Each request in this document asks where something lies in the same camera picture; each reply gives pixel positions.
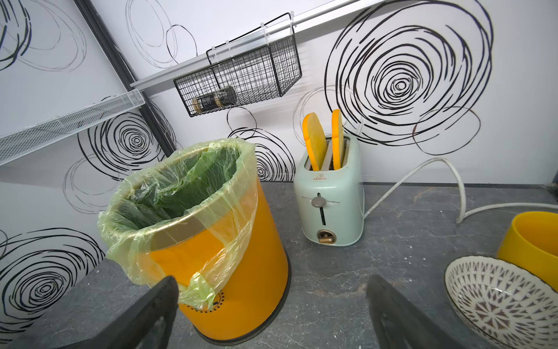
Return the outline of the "yellow trash bin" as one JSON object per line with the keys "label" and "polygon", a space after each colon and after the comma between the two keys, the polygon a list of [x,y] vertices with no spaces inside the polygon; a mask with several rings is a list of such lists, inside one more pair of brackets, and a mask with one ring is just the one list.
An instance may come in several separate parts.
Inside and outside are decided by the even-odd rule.
{"label": "yellow trash bin", "polygon": [[[187,285],[222,247],[210,231],[200,228],[192,237],[161,247],[149,256],[166,275]],[[250,242],[228,283],[207,308],[179,308],[204,340],[231,346],[255,337],[273,322],[286,301],[290,283],[290,261],[260,189]]]}

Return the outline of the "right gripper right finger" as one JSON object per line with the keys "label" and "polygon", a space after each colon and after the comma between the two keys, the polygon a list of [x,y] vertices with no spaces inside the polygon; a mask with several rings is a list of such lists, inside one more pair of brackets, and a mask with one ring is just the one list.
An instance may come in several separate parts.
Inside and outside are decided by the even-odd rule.
{"label": "right gripper right finger", "polygon": [[374,274],[369,278],[366,297],[379,347],[464,347],[381,276]]}

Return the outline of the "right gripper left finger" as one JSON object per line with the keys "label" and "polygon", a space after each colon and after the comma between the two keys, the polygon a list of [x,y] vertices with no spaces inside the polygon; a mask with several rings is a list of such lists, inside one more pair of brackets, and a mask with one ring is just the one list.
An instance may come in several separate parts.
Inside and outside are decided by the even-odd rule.
{"label": "right gripper left finger", "polygon": [[166,348],[177,314],[178,295],[176,279],[167,276],[99,334],[65,347]]}

